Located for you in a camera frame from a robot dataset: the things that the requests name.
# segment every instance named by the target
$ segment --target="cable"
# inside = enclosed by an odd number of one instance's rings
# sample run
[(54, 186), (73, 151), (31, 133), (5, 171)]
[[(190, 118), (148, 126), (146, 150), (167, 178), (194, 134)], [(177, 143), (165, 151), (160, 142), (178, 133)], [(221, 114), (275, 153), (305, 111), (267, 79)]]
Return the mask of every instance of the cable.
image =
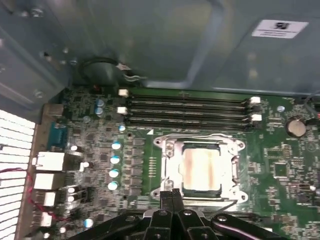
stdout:
[(97, 56), (89, 60), (83, 61), (82, 63), (80, 63), (78, 67), (78, 73), (80, 74), (81, 78), (84, 79), (87, 83), (92, 84), (90, 78), (85, 74), (85, 68), (92, 64), (97, 64), (97, 63), (106, 63), (106, 64), (112, 64), (115, 66), (118, 65), (118, 61), (113, 60), (112, 58), (102, 57), (102, 56)]
[(312, 97), (314, 97), (315, 95), (317, 95), (317, 94), (320, 94), (320, 90), (315, 91), (314, 93), (311, 93), (309, 96), (307, 96), (307, 97), (305, 98), (304, 102), (303, 102), (303, 105), (305, 106), (305, 108), (306, 108), (309, 112), (311, 112), (311, 113), (313, 113), (314, 115), (316, 115), (317, 118), (320, 118), (319, 113), (318, 113), (316, 110), (314, 110), (311, 106), (308, 105), (308, 102), (310, 101), (310, 99), (311, 99)]
[(90, 78), (86, 75), (85, 73), (85, 68), (92, 65), (92, 64), (97, 64), (97, 63), (106, 63), (106, 64), (112, 64), (116, 68), (122, 71), (124, 75), (124, 79), (127, 82), (136, 82), (141, 79), (146, 79), (145, 76), (139, 76), (137, 75), (130, 67), (108, 57), (103, 57), (103, 56), (97, 56), (94, 58), (91, 58), (89, 60), (84, 60), (82, 63), (80, 63), (78, 67), (78, 73), (81, 76), (82, 79), (84, 79), (87, 83), (92, 84), (92, 81)]
[[(25, 172), (26, 170), (20, 168), (20, 167), (17, 167), (17, 168), (6, 168), (6, 169), (3, 169), (3, 170), (0, 170), (0, 174), (2, 173), (7, 173), (7, 172)], [(48, 215), (50, 215), (54, 220), (56, 220), (57, 222), (61, 222), (61, 221), (67, 221), (69, 220), (70, 218), (67, 217), (67, 218), (61, 218), (61, 217), (58, 217), (57, 215), (55, 215), (53, 212), (49, 212), (49, 211), (46, 211), (44, 206), (36, 203), (33, 199), (32, 199), (32, 191), (34, 189), (33, 185), (34, 185), (34, 180), (32, 178), (32, 176), (27, 172), (26, 173), (26, 181), (27, 181), (27, 189), (26, 189), (26, 194), (27, 194), (27, 200), (30, 204), (34, 205), (37, 209), (39, 209), (41, 212), (43, 213), (47, 213)]]
[(215, 211), (212, 215), (210, 215), (210, 219), (213, 218), (215, 215), (217, 214), (221, 214), (223, 213), (225, 210), (227, 210), (228, 208), (232, 207), (233, 205), (237, 204), (238, 200), (234, 200), (232, 203), (230, 203), (227, 206), (224, 206), (222, 208), (220, 208), (219, 210)]

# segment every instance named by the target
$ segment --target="white label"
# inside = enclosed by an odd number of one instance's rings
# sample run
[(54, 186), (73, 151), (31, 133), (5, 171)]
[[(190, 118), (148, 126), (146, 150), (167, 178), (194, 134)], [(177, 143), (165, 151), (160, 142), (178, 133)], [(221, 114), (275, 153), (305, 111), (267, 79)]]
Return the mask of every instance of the white label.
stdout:
[(51, 224), (52, 224), (52, 216), (50, 216), (46, 212), (43, 212), (40, 226), (41, 227), (51, 227)]
[(55, 192), (46, 192), (43, 206), (53, 207), (55, 205), (55, 199), (56, 199)]
[(304, 21), (262, 20), (252, 32), (253, 37), (293, 39), (309, 23)]

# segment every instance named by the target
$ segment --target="red wire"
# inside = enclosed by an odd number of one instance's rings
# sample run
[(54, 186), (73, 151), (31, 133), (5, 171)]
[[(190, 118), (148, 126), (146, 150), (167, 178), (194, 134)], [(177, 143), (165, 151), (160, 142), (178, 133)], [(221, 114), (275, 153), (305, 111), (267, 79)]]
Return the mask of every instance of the red wire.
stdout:
[[(0, 174), (2, 173), (7, 173), (7, 172), (25, 172), (26, 170), (20, 168), (20, 167), (17, 167), (17, 168), (6, 168), (6, 169), (3, 169), (3, 170), (0, 170)], [(61, 218), (61, 217), (58, 217), (57, 215), (55, 215), (53, 212), (50, 212), (50, 211), (46, 211), (44, 206), (36, 203), (33, 199), (32, 199), (32, 191), (34, 189), (34, 180), (32, 178), (32, 176), (27, 172), (26, 173), (27, 176), (26, 176), (26, 180), (27, 180), (27, 189), (26, 189), (26, 193), (27, 193), (27, 200), (30, 204), (34, 205), (37, 209), (39, 209), (41, 212), (43, 213), (47, 213), (48, 215), (50, 215), (54, 220), (58, 221), (58, 222), (61, 222), (61, 221), (66, 221), (66, 220), (69, 220), (69, 218)]]

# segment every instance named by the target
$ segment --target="motherboard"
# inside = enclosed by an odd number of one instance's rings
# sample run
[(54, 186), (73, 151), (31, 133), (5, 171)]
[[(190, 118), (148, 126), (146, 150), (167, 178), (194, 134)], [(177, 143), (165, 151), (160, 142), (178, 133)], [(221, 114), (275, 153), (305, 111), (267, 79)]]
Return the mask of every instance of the motherboard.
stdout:
[(208, 218), (229, 206), (289, 239), (320, 238), (319, 121), (303, 99), (78, 86), (60, 106), (36, 165), (36, 201), (64, 219), (35, 210), (45, 238), (142, 216), (171, 189)]

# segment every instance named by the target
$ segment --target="cpu socket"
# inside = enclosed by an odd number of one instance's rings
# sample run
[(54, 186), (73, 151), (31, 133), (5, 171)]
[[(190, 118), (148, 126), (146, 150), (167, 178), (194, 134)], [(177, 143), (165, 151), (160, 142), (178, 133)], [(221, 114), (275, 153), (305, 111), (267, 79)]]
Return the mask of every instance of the cpu socket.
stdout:
[(224, 134), (179, 134), (157, 137), (162, 149), (161, 184), (151, 192), (180, 189), (186, 206), (223, 206), (226, 201), (243, 203), (248, 195), (240, 190), (239, 151), (245, 143)]

